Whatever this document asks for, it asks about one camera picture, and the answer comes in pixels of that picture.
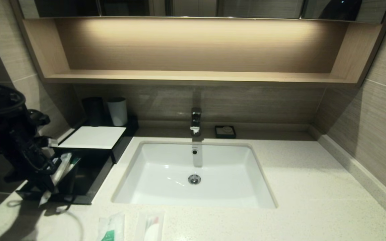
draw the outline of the white sink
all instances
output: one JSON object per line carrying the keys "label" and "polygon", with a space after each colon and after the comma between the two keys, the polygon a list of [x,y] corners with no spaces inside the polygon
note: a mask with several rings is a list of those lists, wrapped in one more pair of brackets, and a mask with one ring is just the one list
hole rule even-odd
{"label": "white sink", "polygon": [[[189,182],[192,174],[199,184]],[[253,150],[229,145],[141,144],[112,201],[276,208]]]}

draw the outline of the soap dish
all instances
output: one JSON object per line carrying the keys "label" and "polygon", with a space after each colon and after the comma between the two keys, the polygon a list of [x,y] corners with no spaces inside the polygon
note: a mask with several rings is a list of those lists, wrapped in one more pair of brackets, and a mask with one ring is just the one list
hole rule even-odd
{"label": "soap dish", "polygon": [[234,139],[236,138],[235,128],[233,126],[215,126],[215,137]]}

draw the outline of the quartz countertop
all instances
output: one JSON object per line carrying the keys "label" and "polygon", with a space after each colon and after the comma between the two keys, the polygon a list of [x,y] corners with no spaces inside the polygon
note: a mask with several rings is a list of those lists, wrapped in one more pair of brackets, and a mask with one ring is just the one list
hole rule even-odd
{"label": "quartz countertop", "polygon": [[114,165],[91,206],[22,201],[14,192],[0,205],[0,240],[96,241],[99,218],[122,212],[125,241],[133,241],[139,212],[164,212],[164,241],[383,241],[386,211],[307,133],[262,140],[204,139],[204,144],[250,145],[256,153],[276,209],[152,206],[113,203],[112,196],[138,145],[191,142],[189,138],[134,137]]}

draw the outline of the plastic packet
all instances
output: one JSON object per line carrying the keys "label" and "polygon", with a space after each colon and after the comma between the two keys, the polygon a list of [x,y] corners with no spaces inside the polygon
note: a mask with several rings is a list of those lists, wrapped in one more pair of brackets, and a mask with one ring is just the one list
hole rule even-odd
{"label": "plastic packet", "polygon": [[164,213],[140,213],[134,240],[161,241],[164,216]]}
{"label": "plastic packet", "polygon": [[123,241],[124,214],[118,213],[109,218],[99,218],[97,241]]}

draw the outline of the white cup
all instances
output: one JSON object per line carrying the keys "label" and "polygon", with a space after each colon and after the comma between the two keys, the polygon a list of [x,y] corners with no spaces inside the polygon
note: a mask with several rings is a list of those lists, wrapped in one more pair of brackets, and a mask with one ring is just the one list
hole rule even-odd
{"label": "white cup", "polygon": [[121,127],[127,124],[126,98],[117,97],[107,101],[108,110],[115,127]]}

